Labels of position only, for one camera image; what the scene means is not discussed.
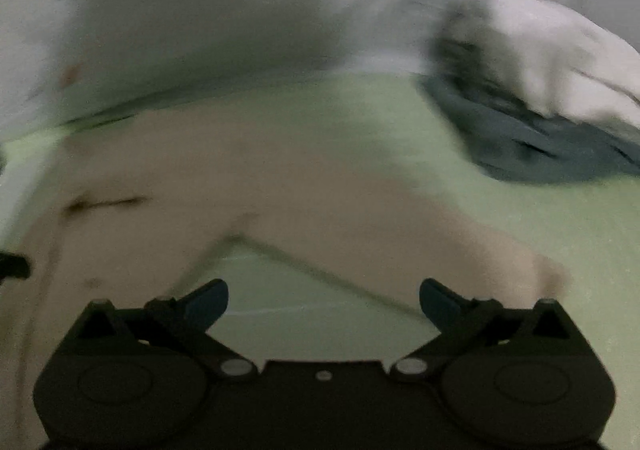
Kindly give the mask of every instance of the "folded cloth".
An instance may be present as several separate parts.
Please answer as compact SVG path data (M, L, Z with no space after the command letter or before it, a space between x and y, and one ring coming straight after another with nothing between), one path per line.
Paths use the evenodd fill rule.
M68 139L58 191L22 240L33 276L7 283L0 301L13 316L0 354L0 448L42 442L34 380L96 286L137 307L230 236L415 309L425 277L510 307L560 292L564 272L546 257L287 135L209 104Z
M640 53L570 8L455 0L436 40L440 62L443 53L464 59L473 80L502 87L542 116L640 129Z
M455 126L469 158L494 179L572 183L640 175L640 144L589 123L543 118L512 96L488 87L461 90L445 76L419 85Z

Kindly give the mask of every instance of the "light green sheet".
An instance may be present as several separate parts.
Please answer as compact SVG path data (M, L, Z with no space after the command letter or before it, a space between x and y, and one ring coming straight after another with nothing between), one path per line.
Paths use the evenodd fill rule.
M618 389L604 443L640 449L640 180L571 186L493 181L466 161L456 137L412 80L392 75L343 74L254 88L220 97L218 104L308 129L312 141L353 163L400 177L418 192L436 193L565 264L573 282L562 304ZM11 245L7 232L20 223L15 221L20 200L64 134L47 131L6 146L10 165L3 178L17 183L0 185L5 244ZM29 216L25 212L21 221ZM435 334L415 315L301 278L299 270L246 247L235 247L222 263L175 291L186 292L213 275L228 280L232 295L230 314L211 333L258 360L324 355L389 362Z

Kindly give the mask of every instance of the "fabric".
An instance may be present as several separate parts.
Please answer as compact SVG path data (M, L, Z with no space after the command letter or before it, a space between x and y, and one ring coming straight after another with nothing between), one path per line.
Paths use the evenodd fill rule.
M229 236L416 309L425 277L511 307L557 296L566 279L545 257L439 202L207 105L76 135L58 170L60 189L22 242L33 276L7 290L16 321L0 368L2 383L16 386L2 402L0 419L12 428L2 448L44 438L30 391L95 298L92 283L105 283L101 293L116 306L137 307Z
M470 159L495 179L572 183L640 175L640 144L589 123L543 118L504 93L461 90L443 76L424 77L420 88L453 123Z
M544 116L640 127L640 53L545 0L457 0L440 39L473 46L484 77Z

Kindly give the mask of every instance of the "screw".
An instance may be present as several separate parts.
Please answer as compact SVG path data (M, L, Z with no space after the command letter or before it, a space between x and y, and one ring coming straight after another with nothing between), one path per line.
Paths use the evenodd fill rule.
M427 372L428 365L421 358L404 358L396 363L396 369L402 374L416 376Z
M220 370L227 376L245 376L254 370L254 366L247 360L241 360L240 358L231 358L220 364Z

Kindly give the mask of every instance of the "beige cloth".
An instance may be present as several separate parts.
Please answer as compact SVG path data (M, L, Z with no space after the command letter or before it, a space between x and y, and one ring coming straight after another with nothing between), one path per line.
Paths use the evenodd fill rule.
M413 308L426 277L510 307L556 296L564 279L545 257L443 204L215 106L73 136L59 161L54 203L22 242L33 276L8 283L10 302L0 303L15 326L0 356L2 448L43 441L34 381L91 299L138 307L228 236Z

